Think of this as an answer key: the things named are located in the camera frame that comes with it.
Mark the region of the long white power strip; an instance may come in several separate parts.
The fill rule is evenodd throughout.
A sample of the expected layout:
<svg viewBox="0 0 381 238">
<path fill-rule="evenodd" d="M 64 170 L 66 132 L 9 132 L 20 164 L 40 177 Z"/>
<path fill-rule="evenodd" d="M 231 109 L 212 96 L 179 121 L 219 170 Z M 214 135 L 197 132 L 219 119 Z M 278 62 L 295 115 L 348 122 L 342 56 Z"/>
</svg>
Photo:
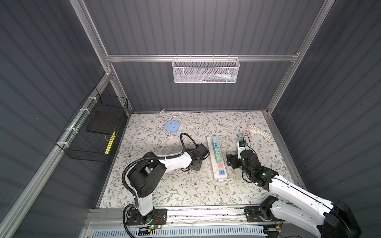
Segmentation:
<svg viewBox="0 0 381 238">
<path fill-rule="evenodd" d="M 222 150 L 220 148 L 220 144 L 219 144 L 219 140 L 218 140 L 220 154 L 222 156 L 222 161 L 220 163 L 216 163 L 214 147 L 212 145 L 212 139 L 211 139 L 212 137 L 213 136 L 208 136 L 206 139 L 207 139 L 208 149 L 210 151 L 210 160 L 211 160 L 211 166 L 212 166 L 212 170 L 213 170 L 213 176 L 217 182 L 224 182 L 228 176 L 227 176 L 226 166 L 225 166 L 225 163 L 223 160 Z"/>
</svg>

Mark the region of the teal small power strip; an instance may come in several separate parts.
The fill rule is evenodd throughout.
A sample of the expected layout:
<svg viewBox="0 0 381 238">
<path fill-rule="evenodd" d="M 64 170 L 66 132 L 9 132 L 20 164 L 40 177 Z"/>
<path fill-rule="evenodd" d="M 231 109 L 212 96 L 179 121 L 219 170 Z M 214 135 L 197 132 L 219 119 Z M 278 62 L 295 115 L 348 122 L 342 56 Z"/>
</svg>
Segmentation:
<svg viewBox="0 0 381 238">
<path fill-rule="evenodd" d="M 237 150 L 240 148 L 240 147 L 245 147 L 246 146 L 246 141 L 244 140 L 244 136 L 243 134 L 237 134 L 237 143 L 236 143 L 236 147 L 237 147 Z"/>
</svg>

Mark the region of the green plug cube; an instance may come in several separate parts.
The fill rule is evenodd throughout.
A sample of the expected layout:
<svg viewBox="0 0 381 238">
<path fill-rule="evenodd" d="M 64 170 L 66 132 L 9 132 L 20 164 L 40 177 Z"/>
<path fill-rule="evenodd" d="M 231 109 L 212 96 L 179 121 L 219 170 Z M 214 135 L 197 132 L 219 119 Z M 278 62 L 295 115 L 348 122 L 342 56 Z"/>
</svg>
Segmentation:
<svg viewBox="0 0 381 238">
<path fill-rule="evenodd" d="M 220 163 L 222 161 L 222 156 L 220 153 L 215 154 L 215 161 L 216 163 Z"/>
</svg>

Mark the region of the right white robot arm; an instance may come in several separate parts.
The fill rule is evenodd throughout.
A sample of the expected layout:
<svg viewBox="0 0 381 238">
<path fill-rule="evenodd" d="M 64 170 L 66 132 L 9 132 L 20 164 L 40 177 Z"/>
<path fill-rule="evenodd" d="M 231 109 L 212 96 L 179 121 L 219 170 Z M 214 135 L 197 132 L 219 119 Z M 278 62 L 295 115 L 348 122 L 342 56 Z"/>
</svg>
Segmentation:
<svg viewBox="0 0 381 238">
<path fill-rule="evenodd" d="M 243 150 L 226 155 L 228 166 L 241 169 L 244 181 L 271 192 L 255 215 L 265 222 L 283 220 L 318 238 L 358 238 L 362 231 L 350 207 L 314 195 L 285 179 L 277 171 L 262 166 L 257 154 Z"/>
</svg>

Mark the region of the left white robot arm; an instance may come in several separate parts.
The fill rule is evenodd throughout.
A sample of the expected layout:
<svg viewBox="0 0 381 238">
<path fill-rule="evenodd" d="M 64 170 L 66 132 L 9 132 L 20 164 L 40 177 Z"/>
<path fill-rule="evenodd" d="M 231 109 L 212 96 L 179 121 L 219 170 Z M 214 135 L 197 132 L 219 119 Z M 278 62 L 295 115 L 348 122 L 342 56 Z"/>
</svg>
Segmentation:
<svg viewBox="0 0 381 238">
<path fill-rule="evenodd" d="M 145 217 L 153 213 L 152 193 L 164 174 L 177 169 L 199 171 L 202 162 L 209 155 L 209 150 L 203 144 L 197 144 L 194 149 L 186 148 L 180 153 L 169 156 L 146 153 L 126 176 L 132 186 L 138 213 Z"/>
</svg>

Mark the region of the floral patterned table mat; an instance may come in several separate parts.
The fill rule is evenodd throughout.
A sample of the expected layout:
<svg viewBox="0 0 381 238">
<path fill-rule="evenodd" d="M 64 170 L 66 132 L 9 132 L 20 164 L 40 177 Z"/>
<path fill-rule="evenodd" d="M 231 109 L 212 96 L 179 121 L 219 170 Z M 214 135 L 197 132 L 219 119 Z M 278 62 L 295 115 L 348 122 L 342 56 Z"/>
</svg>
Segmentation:
<svg viewBox="0 0 381 238">
<path fill-rule="evenodd" d="M 165 131 L 165 123 L 170 118 L 181 122 L 179 132 L 187 134 L 183 142 L 180 142 L 179 133 Z M 252 127 L 258 128 L 261 134 L 254 133 Z M 236 150 L 240 133 L 250 139 L 250 146 L 257 152 L 262 165 L 279 172 L 287 180 L 292 179 L 275 140 L 262 135 L 270 133 L 262 112 L 134 114 L 128 122 L 99 207 L 122 208 L 134 202 L 121 182 L 122 172 L 145 153 L 178 153 L 182 145 L 191 148 L 194 143 L 206 144 L 207 137 L 215 135 L 222 153 L 231 154 Z M 268 195 L 268 191 L 243 179 L 240 169 L 228 167 L 227 179 L 219 182 L 213 176 L 210 159 L 203 161 L 199 171 L 175 170 L 165 174 L 152 194 L 156 207 L 258 204 Z"/>
</svg>

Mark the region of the round blue power hub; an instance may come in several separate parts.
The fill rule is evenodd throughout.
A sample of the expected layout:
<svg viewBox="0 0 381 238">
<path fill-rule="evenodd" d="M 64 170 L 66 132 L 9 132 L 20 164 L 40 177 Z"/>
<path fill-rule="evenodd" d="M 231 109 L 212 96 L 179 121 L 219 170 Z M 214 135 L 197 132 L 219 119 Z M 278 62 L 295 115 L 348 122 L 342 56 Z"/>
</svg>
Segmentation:
<svg viewBox="0 0 381 238">
<path fill-rule="evenodd" d="M 172 133 L 172 134 L 175 134 L 179 131 L 180 129 L 180 126 L 181 126 L 181 123 L 178 122 L 178 121 L 175 121 L 175 120 L 169 120 L 164 129 L 169 132 L 169 133 Z"/>
</svg>

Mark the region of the yellow marker pen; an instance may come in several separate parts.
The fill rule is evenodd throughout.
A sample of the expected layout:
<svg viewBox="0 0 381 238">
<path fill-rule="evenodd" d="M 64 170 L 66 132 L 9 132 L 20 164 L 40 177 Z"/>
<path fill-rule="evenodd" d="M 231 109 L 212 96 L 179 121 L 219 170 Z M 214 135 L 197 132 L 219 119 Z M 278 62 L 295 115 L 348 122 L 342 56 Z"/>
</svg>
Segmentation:
<svg viewBox="0 0 381 238">
<path fill-rule="evenodd" d="M 109 139 L 109 142 L 108 142 L 108 145 L 106 147 L 106 150 L 105 150 L 105 154 L 108 155 L 111 151 L 111 148 L 112 148 L 112 145 L 113 145 L 113 142 L 115 140 L 115 137 L 116 137 L 116 132 L 114 131 Z"/>
</svg>

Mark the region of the black foam pad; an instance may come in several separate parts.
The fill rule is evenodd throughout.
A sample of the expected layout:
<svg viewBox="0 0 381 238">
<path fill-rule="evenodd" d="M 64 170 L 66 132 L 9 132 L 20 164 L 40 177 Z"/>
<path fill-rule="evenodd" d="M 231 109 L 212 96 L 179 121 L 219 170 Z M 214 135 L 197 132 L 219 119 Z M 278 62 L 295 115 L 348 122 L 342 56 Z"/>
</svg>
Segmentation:
<svg viewBox="0 0 381 238">
<path fill-rule="evenodd" d="M 87 132 L 103 135 L 112 135 L 118 123 L 119 115 L 106 112 L 97 112 L 86 128 Z"/>
</svg>

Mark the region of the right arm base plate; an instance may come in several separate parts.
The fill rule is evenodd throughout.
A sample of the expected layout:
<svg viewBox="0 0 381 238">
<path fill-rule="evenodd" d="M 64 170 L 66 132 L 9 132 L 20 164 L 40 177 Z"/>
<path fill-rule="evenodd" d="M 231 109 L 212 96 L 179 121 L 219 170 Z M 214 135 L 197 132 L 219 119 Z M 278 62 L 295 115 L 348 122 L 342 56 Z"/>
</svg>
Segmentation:
<svg viewBox="0 0 381 238">
<path fill-rule="evenodd" d="M 262 209 L 260 206 L 245 206 L 244 213 L 248 222 L 280 222 L 268 209 Z"/>
</svg>

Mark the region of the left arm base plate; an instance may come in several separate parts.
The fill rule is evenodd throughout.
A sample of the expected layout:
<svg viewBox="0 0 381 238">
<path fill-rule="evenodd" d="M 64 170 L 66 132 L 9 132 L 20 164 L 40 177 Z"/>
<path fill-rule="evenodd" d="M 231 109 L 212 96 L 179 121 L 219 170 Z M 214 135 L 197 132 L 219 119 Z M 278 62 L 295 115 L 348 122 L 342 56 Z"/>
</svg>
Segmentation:
<svg viewBox="0 0 381 238">
<path fill-rule="evenodd" d="M 143 216 L 136 209 L 129 209 L 125 215 L 127 225 L 165 225 L 167 223 L 167 209 L 153 209 Z"/>
</svg>

